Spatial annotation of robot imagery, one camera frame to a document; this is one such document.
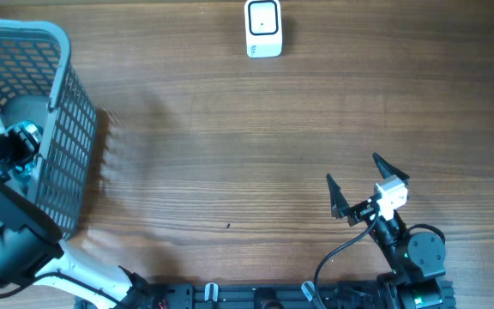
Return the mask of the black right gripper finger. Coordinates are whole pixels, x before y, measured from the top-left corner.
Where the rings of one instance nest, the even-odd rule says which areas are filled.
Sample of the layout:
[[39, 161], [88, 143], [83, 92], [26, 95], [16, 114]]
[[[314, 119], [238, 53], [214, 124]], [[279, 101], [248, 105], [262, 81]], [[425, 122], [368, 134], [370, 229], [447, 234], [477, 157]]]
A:
[[410, 179], [410, 177], [406, 173], [402, 172], [399, 168], [388, 163], [377, 152], [374, 152], [372, 154], [372, 158], [373, 158], [373, 160], [377, 166], [379, 173], [382, 175], [382, 177], [384, 179], [391, 177], [393, 175], [397, 176], [400, 180], [409, 180]]
[[349, 203], [341, 193], [341, 188], [335, 182], [330, 173], [326, 175], [331, 204], [331, 214], [334, 218], [341, 219], [350, 209]]

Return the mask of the teal mouthwash bottle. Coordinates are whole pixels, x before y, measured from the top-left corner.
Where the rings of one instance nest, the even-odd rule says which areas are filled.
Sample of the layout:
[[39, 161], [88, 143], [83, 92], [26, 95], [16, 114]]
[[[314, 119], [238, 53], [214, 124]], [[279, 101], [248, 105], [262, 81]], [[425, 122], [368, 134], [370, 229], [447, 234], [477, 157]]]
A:
[[35, 157], [39, 153], [43, 128], [28, 120], [14, 124], [8, 133], [13, 141], [13, 175], [26, 190], [37, 165]]

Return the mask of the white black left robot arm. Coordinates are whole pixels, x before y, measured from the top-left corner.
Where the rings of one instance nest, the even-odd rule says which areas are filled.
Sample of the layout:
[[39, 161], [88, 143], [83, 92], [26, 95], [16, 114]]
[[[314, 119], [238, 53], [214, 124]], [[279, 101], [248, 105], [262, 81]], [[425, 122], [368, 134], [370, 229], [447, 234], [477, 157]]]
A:
[[120, 266], [96, 261], [63, 240], [42, 210], [0, 180], [0, 299], [32, 285], [73, 294], [96, 308], [154, 308], [150, 284]]

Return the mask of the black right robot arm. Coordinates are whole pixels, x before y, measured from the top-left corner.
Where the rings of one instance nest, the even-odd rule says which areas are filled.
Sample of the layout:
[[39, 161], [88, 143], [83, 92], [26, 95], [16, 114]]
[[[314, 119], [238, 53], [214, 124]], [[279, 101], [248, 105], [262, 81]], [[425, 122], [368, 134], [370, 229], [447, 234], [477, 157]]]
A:
[[444, 308], [445, 287], [439, 278], [446, 274], [446, 238], [428, 224], [408, 227], [398, 209], [407, 204], [410, 177], [377, 153], [372, 155], [382, 180], [364, 201], [349, 205], [340, 186], [326, 175], [330, 208], [336, 219], [346, 218], [353, 227], [367, 228], [355, 238], [333, 249], [316, 267], [313, 301], [322, 301], [319, 275], [324, 264], [339, 252], [370, 236], [385, 257], [390, 272], [373, 281], [338, 282], [335, 290], [339, 308]]

